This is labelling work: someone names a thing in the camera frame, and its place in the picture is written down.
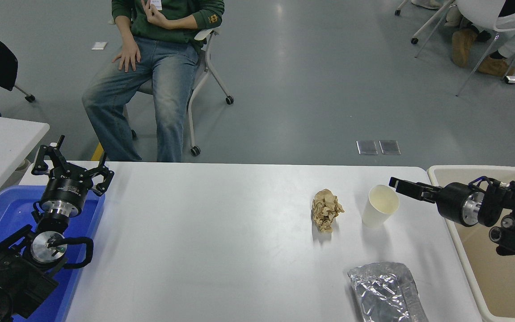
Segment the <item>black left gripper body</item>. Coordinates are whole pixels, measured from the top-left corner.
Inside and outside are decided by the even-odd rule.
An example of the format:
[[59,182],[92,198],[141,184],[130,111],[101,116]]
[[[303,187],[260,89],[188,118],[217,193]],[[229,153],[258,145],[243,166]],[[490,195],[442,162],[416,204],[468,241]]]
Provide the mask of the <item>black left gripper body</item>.
[[50,208],[51,202],[62,201],[75,208],[83,208],[89,190],[89,180],[82,178],[51,177],[40,200],[41,208]]

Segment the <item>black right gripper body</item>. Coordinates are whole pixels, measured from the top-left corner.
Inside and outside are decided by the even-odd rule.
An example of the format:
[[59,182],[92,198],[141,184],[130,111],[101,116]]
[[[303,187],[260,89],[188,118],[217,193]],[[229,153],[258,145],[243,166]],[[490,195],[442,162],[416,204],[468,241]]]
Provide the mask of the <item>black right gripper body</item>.
[[465,210],[465,204],[474,191],[460,182],[452,182],[435,194],[439,214],[445,219],[459,224],[474,224],[472,211]]

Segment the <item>person's right hand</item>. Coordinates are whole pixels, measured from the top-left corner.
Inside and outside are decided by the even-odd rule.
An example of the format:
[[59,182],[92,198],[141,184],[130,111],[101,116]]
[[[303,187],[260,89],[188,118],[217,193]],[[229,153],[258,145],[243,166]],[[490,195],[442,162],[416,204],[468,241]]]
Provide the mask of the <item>person's right hand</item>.
[[141,63],[141,53],[135,39],[124,38],[120,53],[112,60],[112,63],[118,62],[118,70],[129,72],[137,71],[137,65]]

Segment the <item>person's left hand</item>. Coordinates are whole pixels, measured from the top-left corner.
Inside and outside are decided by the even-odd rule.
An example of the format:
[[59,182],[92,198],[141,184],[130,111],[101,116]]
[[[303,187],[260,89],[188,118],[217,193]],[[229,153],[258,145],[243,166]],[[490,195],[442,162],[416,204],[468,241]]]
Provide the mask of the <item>person's left hand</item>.
[[141,4],[146,19],[150,24],[163,27],[164,29],[170,28],[169,20],[161,14],[159,8],[151,0],[142,0]]

